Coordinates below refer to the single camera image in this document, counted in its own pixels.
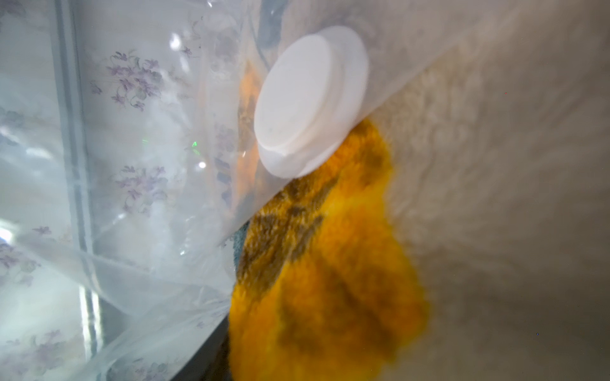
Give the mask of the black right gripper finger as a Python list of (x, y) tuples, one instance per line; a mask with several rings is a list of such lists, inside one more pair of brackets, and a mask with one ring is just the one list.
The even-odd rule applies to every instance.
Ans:
[(225, 316), (172, 381), (223, 380), (227, 374), (228, 325)]

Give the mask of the clear plastic vacuum bag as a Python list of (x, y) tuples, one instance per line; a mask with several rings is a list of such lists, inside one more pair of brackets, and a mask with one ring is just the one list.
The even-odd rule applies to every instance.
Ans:
[(513, 1), (4, 1), (1, 378), (170, 380), (227, 315), (244, 225), (289, 179), (252, 128), (271, 67), (362, 39), (358, 117)]

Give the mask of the beige floral fleece blanket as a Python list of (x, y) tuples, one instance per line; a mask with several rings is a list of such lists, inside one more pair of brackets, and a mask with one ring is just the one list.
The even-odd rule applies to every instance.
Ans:
[(522, 1), (249, 221), (207, 380), (607, 380), (609, 4)]

